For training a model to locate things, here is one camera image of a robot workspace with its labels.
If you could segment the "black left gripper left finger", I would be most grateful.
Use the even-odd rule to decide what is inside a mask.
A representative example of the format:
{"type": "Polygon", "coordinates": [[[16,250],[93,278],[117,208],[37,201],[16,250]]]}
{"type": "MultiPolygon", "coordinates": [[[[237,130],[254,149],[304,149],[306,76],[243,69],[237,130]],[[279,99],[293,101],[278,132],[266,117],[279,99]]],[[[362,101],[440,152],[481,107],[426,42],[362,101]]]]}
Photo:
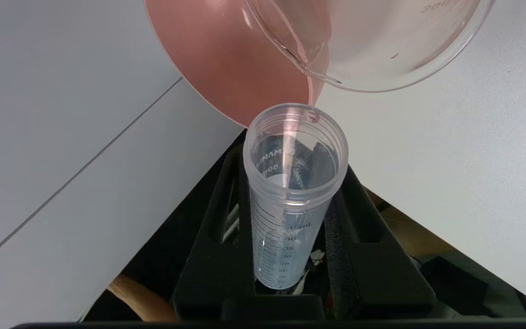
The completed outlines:
{"type": "Polygon", "coordinates": [[[232,148],[224,160],[209,205],[181,274],[173,304],[181,320],[219,320],[228,299],[255,293],[250,193],[243,148],[232,148]],[[239,235],[224,243],[232,194],[238,195],[239,235]]]}

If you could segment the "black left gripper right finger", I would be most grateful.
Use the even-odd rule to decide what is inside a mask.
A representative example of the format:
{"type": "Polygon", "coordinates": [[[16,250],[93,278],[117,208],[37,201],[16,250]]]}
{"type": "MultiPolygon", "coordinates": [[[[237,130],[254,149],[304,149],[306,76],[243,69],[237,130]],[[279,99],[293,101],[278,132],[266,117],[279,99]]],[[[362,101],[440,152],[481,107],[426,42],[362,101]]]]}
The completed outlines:
{"type": "Polygon", "coordinates": [[[348,169],[324,219],[337,319],[424,318],[436,294],[348,169]]]}

